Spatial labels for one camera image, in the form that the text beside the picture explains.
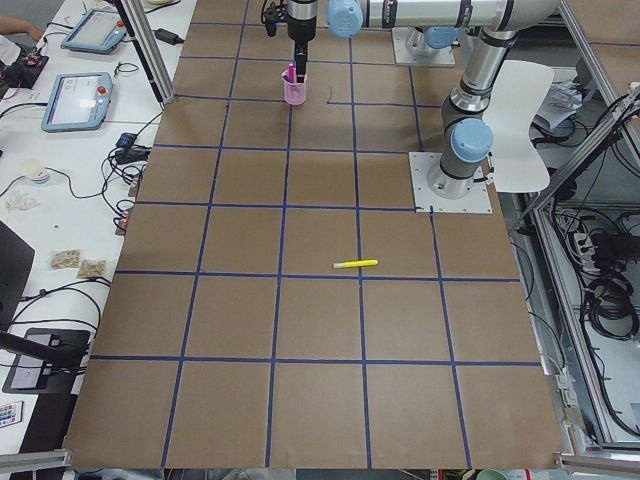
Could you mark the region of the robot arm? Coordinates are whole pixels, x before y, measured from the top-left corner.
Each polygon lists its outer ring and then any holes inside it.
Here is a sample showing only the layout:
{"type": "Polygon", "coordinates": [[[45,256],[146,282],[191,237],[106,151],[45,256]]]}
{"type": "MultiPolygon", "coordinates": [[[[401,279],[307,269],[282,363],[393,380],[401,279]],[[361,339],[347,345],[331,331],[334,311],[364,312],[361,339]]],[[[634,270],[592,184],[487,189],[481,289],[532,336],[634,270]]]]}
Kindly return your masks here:
{"type": "Polygon", "coordinates": [[[430,189],[447,199],[464,197],[493,134],[482,120],[497,75],[519,31],[551,15],[557,1],[330,1],[327,26],[339,38],[363,27],[478,27],[463,76],[443,102],[444,151],[428,174],[430,189]]]}

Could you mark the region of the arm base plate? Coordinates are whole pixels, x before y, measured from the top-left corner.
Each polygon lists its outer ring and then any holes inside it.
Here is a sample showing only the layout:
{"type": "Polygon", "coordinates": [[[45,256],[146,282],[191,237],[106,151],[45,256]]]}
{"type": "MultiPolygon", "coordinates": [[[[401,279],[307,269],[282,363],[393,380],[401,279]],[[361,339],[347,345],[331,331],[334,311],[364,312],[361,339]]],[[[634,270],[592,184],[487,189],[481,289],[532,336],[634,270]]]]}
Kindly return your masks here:
{"type": "Polygon", "coordinates": [[[402,66],[453,67],[452,45],[458,30],[451,26],[396,27],[392,30],[395,63],[402,66]]]}
{"type": "Polygon", "coordinates": [[[441,153],[410,152],[415,210],[419,213],[491,214],[488,186],[480,167],[458,180],[441,169],[441,153]]]}

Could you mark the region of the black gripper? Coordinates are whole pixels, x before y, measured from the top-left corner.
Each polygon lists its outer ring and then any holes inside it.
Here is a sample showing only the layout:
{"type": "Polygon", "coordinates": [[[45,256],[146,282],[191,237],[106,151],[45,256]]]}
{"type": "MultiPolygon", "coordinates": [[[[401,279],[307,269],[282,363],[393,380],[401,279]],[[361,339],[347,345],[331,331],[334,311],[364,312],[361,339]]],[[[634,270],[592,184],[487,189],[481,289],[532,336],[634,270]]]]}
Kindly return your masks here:
{"type": "MultiPolygon", "coordinates": [[[[315,38],[317,25],[316,0],[288,0],[285,20],[287,33],[293,41],[311,41],[315,38]]],[[[294,62],[296,82],[303,83],[307,74],[308,43],[296,42],[294,62]]]]}

